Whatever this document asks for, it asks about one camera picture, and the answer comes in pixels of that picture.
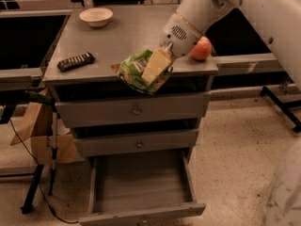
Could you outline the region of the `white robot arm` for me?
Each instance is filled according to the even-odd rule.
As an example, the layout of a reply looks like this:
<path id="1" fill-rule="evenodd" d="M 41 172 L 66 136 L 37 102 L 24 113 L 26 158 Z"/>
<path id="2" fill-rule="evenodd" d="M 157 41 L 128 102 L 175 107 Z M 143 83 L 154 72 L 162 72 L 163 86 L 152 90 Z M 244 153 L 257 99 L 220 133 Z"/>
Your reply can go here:
<path id="1" fill-rule="evenodd" d="M 187 55 L 211 25 L 238 8 L 282 68 L 301 89 L 299 0 L 182 0 L 163 28 L 159 45 Z M 301 139 L 279 160 L 262 226 L 301 226 Z"/>

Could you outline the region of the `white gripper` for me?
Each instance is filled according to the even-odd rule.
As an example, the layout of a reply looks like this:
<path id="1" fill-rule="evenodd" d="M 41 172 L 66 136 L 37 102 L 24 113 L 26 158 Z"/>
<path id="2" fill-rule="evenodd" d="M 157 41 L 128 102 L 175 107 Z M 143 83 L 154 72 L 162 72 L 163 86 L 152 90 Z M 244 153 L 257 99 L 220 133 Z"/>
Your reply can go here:
<path id="1" fill-rule="evenodd" d="M 179 13 L 174 12 L 164 26 L 159 46 L 152 52 L 141 78 L 151 85 L 172 64 L 172 54 L 183 57 L 191 52 L 201 38 L 200 33 Z"/>

